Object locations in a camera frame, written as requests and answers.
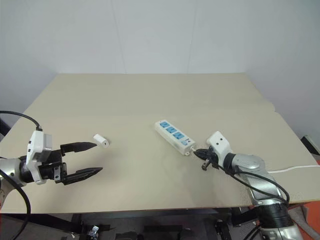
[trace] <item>white cable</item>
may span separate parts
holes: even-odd
[[[268,171],[269,174],[277,174],[277,173],[284,173],[293,169],[305,169],[305,168],[320,168],[320,165],[303,165],[303,166],[292,166],[286,169],[281,170],[274,170],[274,171]]]

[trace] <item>wooden table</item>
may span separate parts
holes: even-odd
[[[243,73],[235,74],[59,74],[25,114],[60,144],[111,142],[63,157],[68,173],[103,167],[97,175],[64,186],[48,180],[23,189],[32,213],[222,208],[251,204],[246,188],[221,170],[201,169],[202,160],[182,156],[155,130],[167,119],[207,148],[220,131],[235,153],[255,154],[267,170],[316,164],[283,118]],[[19,119],[0,142],[0,156],[26,154],[33,124]],[[318,168],[274,173],[292,203],[320,199]],[[25,213],[13,191],[2,213]]]

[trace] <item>black cable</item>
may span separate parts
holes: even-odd
[[[246,175],[251,175],[251,176],[254,176],[256,178],[259,178],[259,179],[262,179],[262,180],[265,180],[273,185],[275,185],[276,187],[278,187],[279,189],[282,190],[282,192],[285,194],[286,196],[286,202],[289,204],[289,201],[290,201],[290,195],[289,193],[278,183],[276,183],[275,181],[272,181],[271,179],[267,178],[267,177],[264,177],[264,176],[261,176],[261,175],[258,175],[258,174],[255,174],[255,173],[252,173],[252,172],[248,172],[248,171],[236,171],[234,174],[246,174]]]
[[[257,230],[255,230],[254,234],[250,237],[249,240],[253,240],[255,238],[255,236],[257,236],[258,233],[260,233],[260,229],[259,228]]]
[[[219,166],[219,168],[222,169],[224,172],[226,172],[225,169],[224,169],[222,166]],[[254,186],[251,186],[251,185],[247,184],[246,182],[240,180],[239,178],[235,177],[235,176],[232,175],[232,174],[229,174],[229,175],[230,175],[230,177],[232,177],[233,179],[237,180],[239,183],[245,185],[246,187],[248,187],[248,188],[250,188],[250,189],[252,189],[252,190],[257,191],[258,193],[267,195],[267,196],[272,197],[272,198],[275,198],[275,199],[279,199],[279,200],[281,200],[282,202],[287,203],[287,201],[286,201],[283,197],[280,197],[280,196],[275,195],[275,194],[272,194],[272,193],[268,193],[268,192],[266,192],[266,191],[262,191],[262,190],[260,190],[260,189],[258,189],[258,188],[255,188]]]
[[[254,231],[256,231],[259,227],[260,227],[260,225],[256,225],[256,226],[244,237],[243,240],[247,240],[247,239],[251,236],[251,234],[252,234]]]
[[[23,117],[23,118],[26,118],[26,119],[29,119],[30,121],[32,121],[35,126],[36,126],[36,130],[38,131],[42,131],[42,128],[40,127],[40,124],[35,120],[33,119],[32,117],[30,116],[27,116],[25,114],[22,114],[20,112],[16,112],[16,111],[0,111],[0,114],[12,114],[12,115],[17,115],[17,116],[20,116],[20,117]]]
[[[27,225],[27,223],[29,221],[29,217],[31,215],[31,205],[30,205],[30,201],[28,199],[28,196],[26,195],[26,193],[21,189],[21,187],[15,181],[13,181],[1,169],[0,169],[0,175],[20,193],[20,195],[22,196],[22,198],[23,198],[23,200],[25,202],[25,206],[26,206],[26,216],[25,216],[24,222],[21,225],[19,231],[11,239],[11,240],[15,240],[22,233],[22,231],[25,229],[25,227],[26,227],[26,225]]]

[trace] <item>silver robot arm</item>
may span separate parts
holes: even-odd
[[[265,162],[255,155],[232,153],[229,142],[218,131],[207,140],[207,143],[210,145],[206,153],[207,157],[205,159],[203,153],[201,156],[205,159],[202,165],[203,170],[212,164],[213,167],[223,169],[227,174],[241,179],[247,185],[269,194],[266,195],[248,187],[252,204],[255,206],[252,211],[260,222],[259,230],[263,239],[303,240],[299,228],[288,214],[288,202],[283,201],[280,189],[265,179],[241,174],[241,172],[256,174],[275,182],[272,175],[267,172]]]

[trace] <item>white plug cap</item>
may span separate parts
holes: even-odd
[[[109,146],[108,140],[99,134],[94,135],[93,139],[96,141],[96,143],[98,145],[100,145],[101,147],[103,147],[105,149]]]

